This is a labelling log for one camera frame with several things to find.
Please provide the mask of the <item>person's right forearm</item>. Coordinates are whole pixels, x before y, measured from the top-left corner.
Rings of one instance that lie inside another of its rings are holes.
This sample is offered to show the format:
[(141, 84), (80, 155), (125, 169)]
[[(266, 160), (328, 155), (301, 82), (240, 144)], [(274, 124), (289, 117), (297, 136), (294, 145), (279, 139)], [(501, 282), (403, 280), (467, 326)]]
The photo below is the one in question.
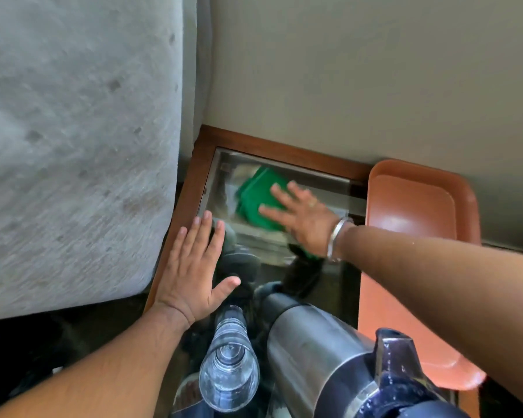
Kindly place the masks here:
[(523, 402), (523, 255), (352, 224), (334, 255)]

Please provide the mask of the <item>person's left hand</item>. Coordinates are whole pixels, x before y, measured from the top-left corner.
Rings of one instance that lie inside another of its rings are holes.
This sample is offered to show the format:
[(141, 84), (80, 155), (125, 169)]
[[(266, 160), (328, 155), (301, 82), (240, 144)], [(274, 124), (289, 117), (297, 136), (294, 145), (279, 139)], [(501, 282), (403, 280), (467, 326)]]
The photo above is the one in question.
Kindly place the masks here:
[(204, 319), (217, 308), (210, 308), (210, 294), (214, 286), (217, 261), (222, 253), (225, 238), (225, 223), (212, 217), (211, 249), (212, 262), (206, 267), (195, 266), (195, 237), (198, 229), (197, 216), (193, 219), (184, 244), (178, 267), (171, 267), (171, 252), (166, 270), (158, 286), (154, 306), (167, 309), (175, 316), (177, 327), (187, 330), (191, 325)]

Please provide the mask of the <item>person's right hand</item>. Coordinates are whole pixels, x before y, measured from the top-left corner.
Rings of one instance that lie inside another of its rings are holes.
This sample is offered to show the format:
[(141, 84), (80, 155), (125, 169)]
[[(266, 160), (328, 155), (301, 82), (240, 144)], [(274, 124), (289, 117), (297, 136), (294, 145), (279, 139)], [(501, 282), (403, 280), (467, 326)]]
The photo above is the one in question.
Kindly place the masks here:
[(281, 224), (308, 253), (329, 260), (340, 260), (340, 239), (355, 224), (348, 217), (336, 215), (308, 189), (301, 189), (296, 182), (288, 182), (286, 189), (300, 200), (298, 211), (289, 212), (261, 204), (259, 213)]

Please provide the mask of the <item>wooden framed glass table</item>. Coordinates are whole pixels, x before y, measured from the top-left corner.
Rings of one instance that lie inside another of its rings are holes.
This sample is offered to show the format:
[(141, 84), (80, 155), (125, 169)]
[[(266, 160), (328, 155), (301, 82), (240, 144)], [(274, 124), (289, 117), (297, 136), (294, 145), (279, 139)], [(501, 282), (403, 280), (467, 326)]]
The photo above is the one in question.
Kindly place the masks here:
[[(210, 210), (236, 232), (239, 244), (260, 258), (255, 284), (283, 279), (294, 262), (286, 234), (253, 227), (235, 213), (235, 192), (261, 166), (307, 187), (338, 215), (365, 223), (369, 176), (375, 165), (202, 125), (183, 184), (177, 186), (166, 245), (174, 241), (180, 227)], [(361, 275), (353, 266), (327, 262), (306, 300), (357, 328)], [(471, 391), (441, 389), (471, 418), (480, 418), (479, 386)]]

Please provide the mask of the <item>green cleaning cloth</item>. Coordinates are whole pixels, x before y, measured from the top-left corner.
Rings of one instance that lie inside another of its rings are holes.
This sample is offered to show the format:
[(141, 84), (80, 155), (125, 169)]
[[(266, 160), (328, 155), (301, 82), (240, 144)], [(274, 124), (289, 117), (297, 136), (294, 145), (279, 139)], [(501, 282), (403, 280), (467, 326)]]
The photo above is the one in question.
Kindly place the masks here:
[(267, 207), (285, 210), (286, 208), (279, 203), (271, 194), (271, 188), (277, 184), (281, 189), (287, 190), (289, 180), (272, 168), (261, 166), (253, 176), (237, 189), (235, 199), (237, 208), (235, 213), (248, 224), (265, 231), (285, 232), (286, 229), (279, 223), (262, 216), (259, 213), (261, 204)]

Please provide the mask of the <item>person's left forearm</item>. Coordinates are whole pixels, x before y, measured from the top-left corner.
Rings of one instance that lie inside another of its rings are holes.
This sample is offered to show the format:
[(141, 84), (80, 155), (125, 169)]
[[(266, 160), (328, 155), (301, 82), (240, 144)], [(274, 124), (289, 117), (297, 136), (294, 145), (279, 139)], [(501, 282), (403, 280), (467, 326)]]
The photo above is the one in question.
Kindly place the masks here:
[(128, 329), (0, 407), (0, 418), (153, 418), (191, 309), (159, 303)]

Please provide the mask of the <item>clear drinking glass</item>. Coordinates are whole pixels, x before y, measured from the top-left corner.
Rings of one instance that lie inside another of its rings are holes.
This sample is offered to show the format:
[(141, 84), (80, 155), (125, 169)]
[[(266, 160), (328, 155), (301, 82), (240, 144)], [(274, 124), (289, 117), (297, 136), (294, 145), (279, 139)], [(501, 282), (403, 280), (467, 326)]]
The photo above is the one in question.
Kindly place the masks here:
[(216, 317), (214, 337), (200, 367), (202, 399), (215, 411), (233, 413), (254, 398), (259, 380), (258, 358), (248, 337), (244, 312), (227, 305)]

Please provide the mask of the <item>orange plastic tray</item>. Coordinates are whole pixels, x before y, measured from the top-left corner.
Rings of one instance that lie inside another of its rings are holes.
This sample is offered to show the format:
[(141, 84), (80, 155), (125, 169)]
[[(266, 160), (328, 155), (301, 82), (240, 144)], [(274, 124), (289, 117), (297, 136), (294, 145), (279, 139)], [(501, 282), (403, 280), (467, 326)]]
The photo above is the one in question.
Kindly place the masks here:
[[(482, 244), (479, 207), (467, 181), (399, 160), (380, 161), (372, 168), (365, 223), (413, 236)], [(486, 378), (366, 274), (361, 275), (357, 328), (371, 339), (379, 328), (411, 337), (425, 375), (441, 388), (471, 391)]]

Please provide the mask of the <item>grey fabric sofa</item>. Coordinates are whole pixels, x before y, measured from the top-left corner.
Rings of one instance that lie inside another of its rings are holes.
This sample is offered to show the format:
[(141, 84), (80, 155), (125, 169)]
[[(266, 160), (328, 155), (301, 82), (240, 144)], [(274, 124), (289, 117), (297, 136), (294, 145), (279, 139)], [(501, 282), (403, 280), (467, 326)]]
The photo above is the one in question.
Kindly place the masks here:
[(186, 0), (0, 0), (0, 319), (126, 298), (172, 217)]

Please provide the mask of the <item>steel flask with dark lid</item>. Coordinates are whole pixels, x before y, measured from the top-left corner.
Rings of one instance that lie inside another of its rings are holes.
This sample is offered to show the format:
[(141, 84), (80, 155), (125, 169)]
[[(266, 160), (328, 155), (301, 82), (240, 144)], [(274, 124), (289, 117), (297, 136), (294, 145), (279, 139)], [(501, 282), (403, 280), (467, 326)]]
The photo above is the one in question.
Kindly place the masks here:
[(423, 372), (414, 341), (379, 328), (373, 342), (284, 293), (254, 291), (276, 388), (292, 418), (470, 418)]

